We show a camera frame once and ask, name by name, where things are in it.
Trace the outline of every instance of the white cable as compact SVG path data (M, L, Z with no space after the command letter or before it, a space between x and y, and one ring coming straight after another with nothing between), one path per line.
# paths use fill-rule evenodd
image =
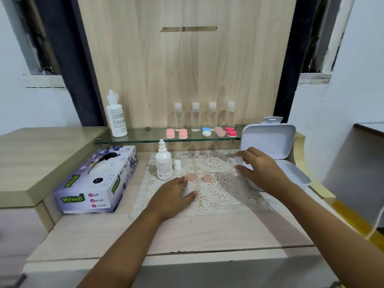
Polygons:
M383 212L384 212L384 206L381 208L379 212L379 216L376 219L375 225L372 227L371 231L365 237L366 240L369 240L374 234L374 232L376 231L377 227L379 226L379 222L380 222L381 216L383 215Z

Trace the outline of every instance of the lace doily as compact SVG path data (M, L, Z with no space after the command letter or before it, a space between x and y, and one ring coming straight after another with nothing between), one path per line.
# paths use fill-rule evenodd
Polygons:
M273 210L263 196L253 189L247 180L227 163L235 157L236 150L183 150L171 152L172 160L181 161L181 170L173 171L175 177L194 173L197 179L188 182L182 195L197 190L199 194L192 204L177 215L188 217L195 215L216 215L248 212L249 208ZM156 174L155 154L151 154L142 179L131 217L136 219L147 207L154 193L168 180L160 180ZM212 176L212 182L202 180L204 174Z

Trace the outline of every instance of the dark curtain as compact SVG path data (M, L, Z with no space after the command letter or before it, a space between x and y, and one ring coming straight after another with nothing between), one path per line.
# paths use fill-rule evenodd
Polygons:
M293 14L291 32L273 112L274 116L283 117L283 123L288 122L291 112L311 35L317 2L318 0L296 0L295 13Z
M81 40L83 24L75 16L79 13L77 3L75 9L73 0L35 0L35 3L81 125L106 125L99 89L93 84L94 70L87 63L88 44L84 46Z

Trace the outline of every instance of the white plastic bottle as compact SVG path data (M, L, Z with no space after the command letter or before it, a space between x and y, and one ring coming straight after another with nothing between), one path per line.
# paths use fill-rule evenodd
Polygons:
M192 125L191 129L192 131L199 131L200 130L200 104L199 102L192 102Z
M225 112L225 125L227 127L235 127L235 102L229 101L228 108Z
M122 111L122 106L118 104L119 95L112 90L109 90L107 99L109 105L106 108L112 135L114 137L127 135L124 112Z
M172 177L172 156L167 151L164 140L159 141L159 152L155 155L157 177L160 180L168 180Z
M183 106L181 103L175 103L175 116L176 116L176 131L184 128L184 112Z
M210 130L215 130L215 127L217 126L216 104L216 102L209 102L208 127Z

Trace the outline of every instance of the hand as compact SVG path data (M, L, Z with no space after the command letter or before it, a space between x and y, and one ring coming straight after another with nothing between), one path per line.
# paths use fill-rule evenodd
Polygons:
M288 179L275 160L261 150L250 147L239 151L237 155L250 164L253 170L242 165L237 165L236 169L263 191L278 198L281 192L292 186L293 182Z
M182 197L181 192L187 187L185 177L175 178L163 184L153 195L146 210L156 213L161 222L174 217L189 206L197 196L197 191Z

